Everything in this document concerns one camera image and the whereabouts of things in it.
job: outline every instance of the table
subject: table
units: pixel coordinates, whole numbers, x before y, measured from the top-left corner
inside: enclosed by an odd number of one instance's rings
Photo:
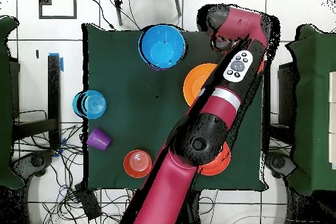
[[[105,113],[89,120],[89,133],[98,127],[112,138],[105,151],[88,147],[88,188],[139,189],[145,178],[129,177],[123,169],[125,155],[134,149],[145,150],[154,161],[175,123],[188,105],[182,86],[188,72],[203,63],[217,63],[221,55],[212,51],[202,32],[183,32],[188,44],[185,58],[165,71],[148,67],[138,53],[141,31],[104,31],[91,24],[83,27],[83,52],[88,55],[89,89],[102,93]],[[229,166],[214,176],[200,175],[196,190],[259,190],[266,185],[259,179],[261,170],[261,98],[259,87],[241,123],[234,143],[233,129],[227,138],[232,149]]]
[[[300,80],[296,86],[295,151],[298,168],[287,178],[303,195],[336,190],[336,170],[328,158],[329,73],[336,71],[336,34],[301,27],[288,45],[296,57]]]

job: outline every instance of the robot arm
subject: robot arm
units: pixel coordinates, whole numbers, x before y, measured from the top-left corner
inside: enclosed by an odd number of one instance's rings
[[[208,32],[216,50],[226,54],[170,132],[120,224],[175,224],[198,166],[222,150],[237,111],[261,72],[270,35],[266,15],[228,5],[204,6],[198,25]],[[239,42],[220,48],[223,37]]]

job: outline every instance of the blue bowl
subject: blue bowl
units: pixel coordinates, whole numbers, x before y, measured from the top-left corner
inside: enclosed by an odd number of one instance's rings
[[[138,42],[142,59],[157,70],[176,65],[184,56],[186,43],[179,29],[160,24],[148,28]]]

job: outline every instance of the chair leg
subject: chair leg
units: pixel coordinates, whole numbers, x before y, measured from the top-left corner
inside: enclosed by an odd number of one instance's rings
[[[175,5],[176,5],[176,10],[177,10],[178,17],[181,17],[182,13],[181,13],[181,7],[180,7],[179,0],[175,0]]]
[[[115,3],[115,9],[117,11],[119,25],[122,26],[123,21],[121,19],[121,12],[120,12],[122,1],[121,0],[114,0],[114,3]]]

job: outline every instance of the orange bowl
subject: orange bowl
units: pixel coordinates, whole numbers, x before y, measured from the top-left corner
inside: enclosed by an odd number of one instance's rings
[[[201,173],[205,176],[213,176],[222,173],[228,167],[230,159],[230,149],[226,142],[224,142],[223,150],[216,156],[213,161],[209,162],[208,164],[204,164],[203,166],[200,166],[198,168],[198,173]]]
[[[203,84],[216,66],[216,64],[200,64],[188,73],[183,83],[183,95],[189,106],[192,105]]]
[[[123,168],[131,177],[142,178],[150,172],[152,160],[145,151],[132,150],[123,160]]]

